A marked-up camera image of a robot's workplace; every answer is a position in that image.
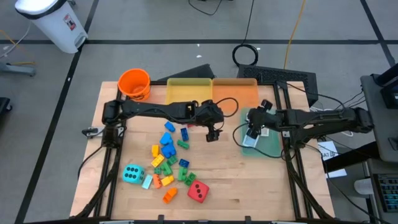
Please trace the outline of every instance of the yellow lego brick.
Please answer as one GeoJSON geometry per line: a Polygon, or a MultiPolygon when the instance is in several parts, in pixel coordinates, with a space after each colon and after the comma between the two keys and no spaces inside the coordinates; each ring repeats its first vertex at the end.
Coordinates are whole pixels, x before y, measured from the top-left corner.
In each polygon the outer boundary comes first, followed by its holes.
{"type": "Polygon", "coordinates": [[[165,177],[165,178],[162,179],[162,184],[163,184],[163,186],[167,186],[167,185],[169,185],[171,182],[173,182],[173,180],[174,180],[173,175],[167,176],[167,177],[165,177]]]}
{"type": "Polygon", "coordinates": [[[159,145],[152,146],[152,156],[156,158],[159,155],[159,145]]]}
{"type": "Polygon", "coordinates": [[[157,166],[159,166],[159,164],[160,164],[163,160],[164,160],[164,157],[163,157],[161,154],[159,154],[159,155],[151,162],[151,164],[152,164],[152,166],[157,167],[157,166]]]}

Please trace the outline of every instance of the blue lego brick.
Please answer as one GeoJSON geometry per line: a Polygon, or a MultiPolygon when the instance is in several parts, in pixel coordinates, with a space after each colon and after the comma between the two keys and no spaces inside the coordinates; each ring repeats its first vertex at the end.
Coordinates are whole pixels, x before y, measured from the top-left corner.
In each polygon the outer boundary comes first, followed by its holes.
{"type": "Polygon", "coordinates": [[[180,166],[187,168],[189,165],[189,161],[186,161],[185,159],[180,159],[180,162],[178,163],[180,166]]]}
{"type": "Polygon", "coordinates": [[[177,152],[175,151],[175,148],[174,148],[174,146],[173,146],[173,143],[171,143],[171,144],[165,145],[165,146],[162,148],[162,153],[163,153],[163,156],[164,156],[164,157],[170,158],[170,157],[172,157],[172,156],[175,156],[177,152]]]}
{"type": "Polygon", "coordinates": [[[152,175],[147,174],[147,176],[145,177],[144,183],[141,185],[142,188],[144,189],[149,189],[150,183],[152,182],[152,175]]]}
{"type": "Polygon", "coordinates": [[[164,135],[160,139],[160,143],[164,146],[167,144],[172,144],[173,143],[172,135],[170,133],[164,133],[164,135]]]}
{"type": "Polygon", "coordinates": [[[129,164],[124,168],[123,181],[131,184],[142,184],[145,170],[142,166],[129,164]]]}
{"type": "Polygon", "coordinates": [[[175,131],[175,127],[173,126],[172,123],[170,123],[170,121],[166,122],[164,124],[164,126],[167,128],[167,130],[169,130],[170,132],[174,132],[175,131]]]}
{"type": "Polygon", "coordinates": [[[188,137],[188,131],[186,128],[182,128],[181,129],[181,136],[182,136],[182,140],[183,141],[188,141],[189,137],[188,137]]]}

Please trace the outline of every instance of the green lego brick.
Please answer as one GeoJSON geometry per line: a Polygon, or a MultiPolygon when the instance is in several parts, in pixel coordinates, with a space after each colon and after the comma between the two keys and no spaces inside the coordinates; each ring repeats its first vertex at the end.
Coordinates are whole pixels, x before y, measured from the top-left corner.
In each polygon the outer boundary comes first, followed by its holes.
{"type": "Polygon", "coordinates": [[[171,170],[170,166],[164,162],[162,165],[160,165],[160,168],[163,170],[164,175],[172,175],[173,171],[171,170]]]}
{"type": "Polygon", "coordinates": [[[183,147],[184,149],[189,149],[189,144],[181,140],[177,141],[177,145],[183,147]]]}
{"type": "Polygon", "coordinates": [[[191,186],[192,182],[195,180],[196,177],[197,176],[193,172],[191,172],[187,177],[187,179],[185,180],[184,184],[186,184],[187,186],[191,186]]]}
{"type": "Polygon", "coordinates": [[[169,159],[167,159],[167,164],[169,166],[172,166],[173,164],[175,164],[178,161],[178,159],[175,156],[170,157],[169,159]]]}
{"type": "Polygon", "coordinates": [[[178,180],[179,181],[185,181],[187,177],[185,176],[188,172],[188,169],[185,167],[180,167],[180,170],[178,172],[178,180]]]}
{"type": "Polygon", "coordinates": [[[155,167],[155,174],[161,174],[162,169],[160,167],[155,167]]]}

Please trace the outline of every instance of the red dice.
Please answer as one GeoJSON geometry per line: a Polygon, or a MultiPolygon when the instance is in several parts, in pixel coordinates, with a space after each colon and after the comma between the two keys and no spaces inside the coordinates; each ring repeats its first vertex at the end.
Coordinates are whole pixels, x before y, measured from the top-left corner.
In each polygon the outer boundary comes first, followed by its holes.
{"type": "Polygon", "coordinates": [[[203,203],[205,200],[207,193],[209,192],[209,186],[206,184],[194,180],[191,187],[189,188],[188,191],[188,196],[197,202],[203,203]]]}

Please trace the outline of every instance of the white paper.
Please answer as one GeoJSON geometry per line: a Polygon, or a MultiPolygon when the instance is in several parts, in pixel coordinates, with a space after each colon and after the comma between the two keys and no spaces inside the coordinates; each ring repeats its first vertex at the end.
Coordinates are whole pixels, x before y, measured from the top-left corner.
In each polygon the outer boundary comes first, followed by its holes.
{"type": "MultiPolygon", "coordinates": [[[[326,161],[326,160],[328,160],[328,159],[330,159],[332,157],[338,156],[337,150],[336,150],[336,146],[333,143],[333,141],[318,142],[318,148],[322,152],[322,156],[323,156],[323,160],[324,161],[326,161]],[[322,146],[327,148],[327,149],[329,149],[329,150],[331,150],[331,151],[333,151],[333,152],[335,152],[335,153],[324,149],[322,146]]],[[[347,175],[347,172],[346,172],[345,169],[340,169],[340,170],[336,170],[336,171],[333,171],[333,172],[329,172],[329,177],[330,178],[343,177],[343,176],[346,176],[346,175],[347,175]]]]}

